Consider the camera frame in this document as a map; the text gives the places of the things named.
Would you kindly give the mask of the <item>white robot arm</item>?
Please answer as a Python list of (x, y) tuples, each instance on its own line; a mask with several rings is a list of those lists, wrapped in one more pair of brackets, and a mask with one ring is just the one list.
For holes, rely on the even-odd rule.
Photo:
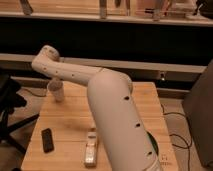
[(163, 171), (132, 97), (130, 77), (102, 67), (62, 63), (59, 52), (45, 45), (32, 68), (87, 88), (88, 104), (112, 171)]

